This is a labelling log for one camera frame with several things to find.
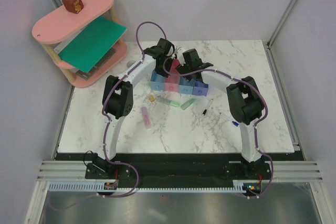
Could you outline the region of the light blue plastic bin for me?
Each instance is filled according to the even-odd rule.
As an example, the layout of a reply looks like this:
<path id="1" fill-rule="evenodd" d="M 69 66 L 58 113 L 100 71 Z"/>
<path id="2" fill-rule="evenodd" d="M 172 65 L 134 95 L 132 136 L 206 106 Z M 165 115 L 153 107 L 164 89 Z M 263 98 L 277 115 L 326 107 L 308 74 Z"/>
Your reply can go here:
<path id="1" fill-rule="evenodd" d="M 180 77 L 178 88 L 180 94 L 193 94 L 194 80 L 188 81 L 186 78 Z"/>

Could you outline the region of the purple blue plastic bin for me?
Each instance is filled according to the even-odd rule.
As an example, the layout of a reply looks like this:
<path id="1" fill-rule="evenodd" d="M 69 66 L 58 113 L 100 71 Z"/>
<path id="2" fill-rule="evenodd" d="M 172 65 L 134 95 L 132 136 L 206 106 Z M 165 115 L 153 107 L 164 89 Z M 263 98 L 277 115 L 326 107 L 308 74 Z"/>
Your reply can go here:
<path id="1" fill-rule="evenodd" d="M 205 97 L 207 96 L 208 88 L 209 88 L 208 84 L 195 80 L 192 95 Z"/>

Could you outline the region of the pink plastic bin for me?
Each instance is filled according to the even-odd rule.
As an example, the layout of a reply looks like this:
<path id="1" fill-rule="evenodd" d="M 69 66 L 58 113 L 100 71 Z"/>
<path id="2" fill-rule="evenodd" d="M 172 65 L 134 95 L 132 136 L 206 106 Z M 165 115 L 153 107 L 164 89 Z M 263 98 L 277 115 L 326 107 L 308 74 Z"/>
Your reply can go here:
<path id="1" fill-rule="evenodd" d="M 174 59 L 172 61 L 171 66 L 167 66 L 167 70 L 173 74 L 178 74 L 179 72 L 176 70 L 176 67 L 179 65 L 179 61 L 177 59 Z M 180 83 L 180 76 L 175 75 L 169 75 L 167 78 L 165 78 L 164 88 L 165 91 L 168 92 L 176 92 L 178 93 Z"/>

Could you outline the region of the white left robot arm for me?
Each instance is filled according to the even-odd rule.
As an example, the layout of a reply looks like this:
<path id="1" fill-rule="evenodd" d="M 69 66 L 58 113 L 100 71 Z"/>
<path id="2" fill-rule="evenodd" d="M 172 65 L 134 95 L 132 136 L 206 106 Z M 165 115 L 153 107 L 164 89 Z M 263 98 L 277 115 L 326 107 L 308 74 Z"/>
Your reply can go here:
<path id="1" fill-rule="evenodd" d="M 152 70 L 157 73 L 164 71 L 166 63 L 172 62 L 174 51 L 175 47 L 170 41 L 160 38 L 157 45 L 141 49 L 141 58 L 125 73 L 107 77 L 102 98 L 102 115 L 108 121 L 100 150 L 92 153 L 92 162 L 86 165 L 85 179 L 116 179 L 116 171 L 120 166 L 136 170 L 130 164 L 113 160 L 117 153 L 122 123 L 133 108 L 133 87 Z"/>

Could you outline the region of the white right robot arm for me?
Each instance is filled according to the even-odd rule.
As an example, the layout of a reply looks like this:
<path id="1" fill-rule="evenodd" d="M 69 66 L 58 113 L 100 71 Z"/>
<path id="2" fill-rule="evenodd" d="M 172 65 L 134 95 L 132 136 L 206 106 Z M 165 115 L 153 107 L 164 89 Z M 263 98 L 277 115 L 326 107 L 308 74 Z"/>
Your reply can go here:
<path id="1" fill-rule="evenodd" d="M 196 49 L 184 51 L 178 48 L 174 57 L 179 62 L 177 72 L 188 81 L 197 80 L 227 94 L 230 113 L 240 128 L 243 159 L 240 172 L 245 178 L 254 178 L 265 166 L 258 146 L 256 126 L 268 115 L 265 99 L 255 79 L 251 76 L 238 79 L 215 69 L 213 64 L 202 62 Z"/>

